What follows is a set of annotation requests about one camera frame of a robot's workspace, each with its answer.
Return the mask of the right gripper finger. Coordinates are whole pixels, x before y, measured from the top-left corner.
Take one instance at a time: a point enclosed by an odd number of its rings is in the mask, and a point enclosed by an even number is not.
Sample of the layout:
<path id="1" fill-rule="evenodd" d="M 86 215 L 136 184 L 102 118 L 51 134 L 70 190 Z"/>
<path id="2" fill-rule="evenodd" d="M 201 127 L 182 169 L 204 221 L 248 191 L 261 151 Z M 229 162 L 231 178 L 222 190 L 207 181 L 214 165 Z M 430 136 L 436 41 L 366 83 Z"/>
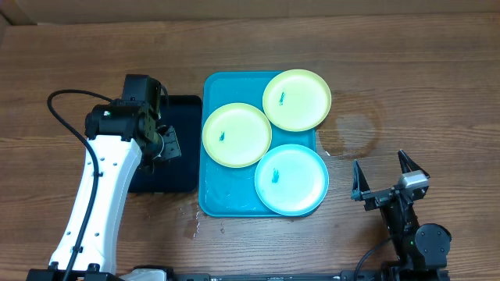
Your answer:
<path id="1" fill-rule="evenodd" d="M 353 194 L 364 194 L 370 192 L 370 187 L 366 181 L 366 177 L 361 170 L 359 162 L 357 159 L 353 162 L 353 184 L 352 193 Z"/>
<path id="2" fill-rule="evenodd" d="M 398 160 L 402 173 L 421 171 L 426 178 L 430 178 L 429 173 L 427 173 L 423 168 L 416 164 L 403 150 L 398 151 Z"/>

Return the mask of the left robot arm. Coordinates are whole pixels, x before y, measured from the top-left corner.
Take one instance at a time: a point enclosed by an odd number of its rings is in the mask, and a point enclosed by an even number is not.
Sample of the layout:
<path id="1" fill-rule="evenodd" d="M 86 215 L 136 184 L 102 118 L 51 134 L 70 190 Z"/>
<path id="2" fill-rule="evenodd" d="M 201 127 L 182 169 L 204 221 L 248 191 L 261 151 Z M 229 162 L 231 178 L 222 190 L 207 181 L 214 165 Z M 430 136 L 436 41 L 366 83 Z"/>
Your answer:
<path id="1" fill-rule="evenodd" d="M 85 119 L 79 190 L 59 246 L 46 269 L 29 280 L 116 280 L 116 245 L 131 180 L 137 170 L 181 155 L 173 128 L 160 124 L 166 88 L 147 75 L 128 74 L 119 99 L 107 98 Z"/>

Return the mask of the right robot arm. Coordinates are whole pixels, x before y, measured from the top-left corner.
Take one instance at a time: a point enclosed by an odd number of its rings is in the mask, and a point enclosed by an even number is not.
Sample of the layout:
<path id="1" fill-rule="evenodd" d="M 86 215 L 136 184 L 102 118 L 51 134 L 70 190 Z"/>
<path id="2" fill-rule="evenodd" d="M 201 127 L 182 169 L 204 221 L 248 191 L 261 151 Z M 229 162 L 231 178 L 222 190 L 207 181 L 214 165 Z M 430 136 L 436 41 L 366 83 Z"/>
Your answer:
<path id="1" fill-rule="evenodd" d="M 366 211 L 378 209 L 389 237 L 367 252 L 356 266 L 353 279 L 361 274 L 364 261 L 385 244 L 392 242 L 397 261 L 386 261 L 379 280 L 444 280 L 452 235 L 435 223 L 419 224 L 413 204 L 425 197 L 430 175 L 403 150 L 398 151 L 402 174 L 385 190 L 372 191 L 358 161 L 353 163 L 351 199 L 362 201 Z"/>

